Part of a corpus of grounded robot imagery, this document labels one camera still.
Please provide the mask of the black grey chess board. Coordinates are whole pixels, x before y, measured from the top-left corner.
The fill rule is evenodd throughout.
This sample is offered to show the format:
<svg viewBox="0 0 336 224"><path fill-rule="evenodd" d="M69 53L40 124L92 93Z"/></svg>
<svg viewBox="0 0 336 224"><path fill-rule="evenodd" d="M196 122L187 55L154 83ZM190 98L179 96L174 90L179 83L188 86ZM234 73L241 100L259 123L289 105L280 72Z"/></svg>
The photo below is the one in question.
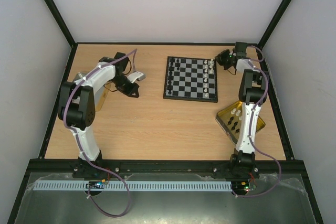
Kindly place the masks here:
<svg viewBox="0 0 336 224"><path fill-rule="evenodd" d="M168 56L163 98L218 102L214 59Z"/></svg>

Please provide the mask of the gold metal tin tray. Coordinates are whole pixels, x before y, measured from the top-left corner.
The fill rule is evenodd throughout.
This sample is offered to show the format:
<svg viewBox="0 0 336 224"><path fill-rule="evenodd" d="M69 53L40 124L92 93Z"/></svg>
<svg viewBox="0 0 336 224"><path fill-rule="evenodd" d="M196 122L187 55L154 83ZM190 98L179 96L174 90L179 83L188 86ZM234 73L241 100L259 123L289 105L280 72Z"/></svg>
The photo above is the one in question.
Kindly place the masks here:
<svg viewBox="0 0 336 224"><path fill-rule="evenodd" d="M265 122L259 116L261 108L261 105L237 101L217 112L217 123L238 151L250 153L256 133L265 127Z"/></svg>

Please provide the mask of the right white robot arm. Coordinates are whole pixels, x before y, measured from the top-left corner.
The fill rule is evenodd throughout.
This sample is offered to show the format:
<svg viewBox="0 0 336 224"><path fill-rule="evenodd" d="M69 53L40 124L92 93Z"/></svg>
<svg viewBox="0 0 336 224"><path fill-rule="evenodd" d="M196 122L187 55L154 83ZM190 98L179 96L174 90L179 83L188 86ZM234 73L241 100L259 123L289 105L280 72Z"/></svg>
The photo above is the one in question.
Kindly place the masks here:
<svg viewBox="0 0 336 224"><path fill-rule="evenodd" d="M229 172L236 178L247 177L255 171L255 135L262 105L267 99L269 73L262 71L245 57L245 53L222 51L215 57L217 63L243 73L238 98L241 102L239 138L229 161Z"/></svg>

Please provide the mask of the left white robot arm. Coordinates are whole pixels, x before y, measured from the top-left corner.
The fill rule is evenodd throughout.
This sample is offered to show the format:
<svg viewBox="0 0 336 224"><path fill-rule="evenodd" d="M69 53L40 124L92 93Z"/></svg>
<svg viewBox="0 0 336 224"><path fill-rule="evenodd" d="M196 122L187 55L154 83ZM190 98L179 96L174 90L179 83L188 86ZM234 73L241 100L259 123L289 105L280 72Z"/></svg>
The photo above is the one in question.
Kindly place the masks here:
<svg viewBox="0 0 336 224"><path fill-rule="evenodd" d="M103 57L82 78L74 82L65 81L61 85L58 117L72 132L79 148L79 158L95 168L97 165L94 162L101 156L92 127L96 116L97 95L111 82L117 91L128 97L140 96L137 81L145 79L145 74L133 71L126 76L123 73L129 57L134 57L136 53L135 49L128 54L118 54L116 58Z"/></svg>

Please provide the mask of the silver tin lid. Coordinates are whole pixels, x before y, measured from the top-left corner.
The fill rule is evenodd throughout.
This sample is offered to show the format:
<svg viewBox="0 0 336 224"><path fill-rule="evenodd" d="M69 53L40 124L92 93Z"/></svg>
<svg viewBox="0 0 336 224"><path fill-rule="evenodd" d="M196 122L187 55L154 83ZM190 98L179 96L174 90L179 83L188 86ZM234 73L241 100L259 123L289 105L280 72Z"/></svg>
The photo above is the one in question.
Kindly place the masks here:
<svg viewBox="0 0 336 224"><path fill-rule="evenodd" d="M73 79L73 82L77 82L81 78L85 77L87 74L88 74L88 72L78 72L75 75L75 77ZM106 90L105 87L103 86L94 95L94 102L95 102L95 110L96 110L96 112L98 112L98 111L100 111L102 109L104 101L105 101L105 99L107 97L107 94L108 94L108 90Z"/></svg>

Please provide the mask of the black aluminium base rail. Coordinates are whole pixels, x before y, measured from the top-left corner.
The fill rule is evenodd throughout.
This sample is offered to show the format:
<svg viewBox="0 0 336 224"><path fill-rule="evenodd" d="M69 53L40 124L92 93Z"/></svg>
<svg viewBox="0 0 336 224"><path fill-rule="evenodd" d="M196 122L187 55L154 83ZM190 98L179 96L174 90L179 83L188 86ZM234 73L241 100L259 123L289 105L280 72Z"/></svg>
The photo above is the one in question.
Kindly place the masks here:
<svg viewBox="0 0 336 224"><path fill-rule="evenodd" d="M102 159L94 163L77 159L70 163L73 175L82 178L101 179L112 177L109 171L123 177L132 174L196 174L226 180L259 178L256 167L231 169L229 161L117 161Z"/></svg>

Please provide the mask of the black enclosure frame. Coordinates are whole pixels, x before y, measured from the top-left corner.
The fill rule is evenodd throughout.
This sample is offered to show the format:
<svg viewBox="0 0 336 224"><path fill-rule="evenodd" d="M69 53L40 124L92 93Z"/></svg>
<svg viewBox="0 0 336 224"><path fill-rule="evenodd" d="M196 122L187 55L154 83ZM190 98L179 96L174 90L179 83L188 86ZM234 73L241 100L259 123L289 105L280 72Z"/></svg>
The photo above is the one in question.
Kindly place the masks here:
<svg viewBox="0 0 336 224"><path fill-rule="evenodd" d="M268 39L270 38L271 34L275 30L276 26L278 25L279 21L281 20L282 16L284 15L286 9L290 5L292 0L282 0L277 11L275 12L270 24L268 25L266 31L264 32L261 40L259 43L256 44L256 50L254 56L261 58L260 50L266 44ZM61 31L65 35L65 38L68 40L70 44L70 54L65 66L65 71L63 74L63 79L66 80L71 71L71 67L74 64L74 59L76 55L80 54L80 52L84 51L85 49L95 49L98 47L107 46L108 43L105 42L75 42L74 39L71 37L68 27L64 22L54 0L44 0L46 5L48 6L51 14L53 15L54 19L56 20L58 26L60 27ZM139 42L137 44L140 48L148 49L149 51L157 51L159 52L159 56L162 57L165 52L172 52L172 51L187 51L187 50L195 50L195 49L214 49L215 47L221 46L220 43L177 43L177 42ZM281 149L284 153L284 159L280 161L282 165L282 173L289 174L289 173L296 173L301 174L303 179L303 184L305 189L308 193L309 204L312 210L312 214L316 223L323 223L322 215L320 213L310 179L308 177L307 169L304 165L304 162L298 159L295 159L292 146L290 144L290 140L288 137L287 129L285 127L285 123L283 121L283 116L280 111L279 102L276 97L274 82L272 80L269 81L269 104L267 106L267 113L271 113L274 124L278 129L279 132L279 140L281 141ZM19 209L22 205L23 198L24 198L24 191L28 185L28 176L32 172L68 172L70 170L70 163L74 162L75 159L47 159L45 157L47 148L50 144L50 137L52 135L53 128L55 126L56 113L58 108L59 98L56 98L55 104L50 116L50 120L48 122L47 130L45 133L45 137L43 139L39 156L35 159L31 159L28 163L27 169L25 171L24 178L20 185L19 191L17 193L13 208L9 215L8 223L14 223L18 220Z"/></svg>

